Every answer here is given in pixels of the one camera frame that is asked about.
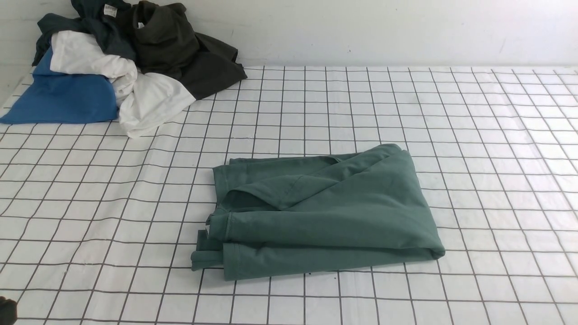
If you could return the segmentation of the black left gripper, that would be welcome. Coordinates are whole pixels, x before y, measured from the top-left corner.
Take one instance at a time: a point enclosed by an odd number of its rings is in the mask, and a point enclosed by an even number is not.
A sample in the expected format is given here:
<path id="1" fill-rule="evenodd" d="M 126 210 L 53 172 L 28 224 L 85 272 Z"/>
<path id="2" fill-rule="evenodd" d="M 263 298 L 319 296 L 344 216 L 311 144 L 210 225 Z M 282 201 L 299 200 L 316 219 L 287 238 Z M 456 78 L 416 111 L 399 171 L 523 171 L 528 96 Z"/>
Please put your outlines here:
<path id="1" fill-rule="evenodd" d="M 0 298 L 0 325 L 14 325 L 17 321 L 17 301 Z"/>

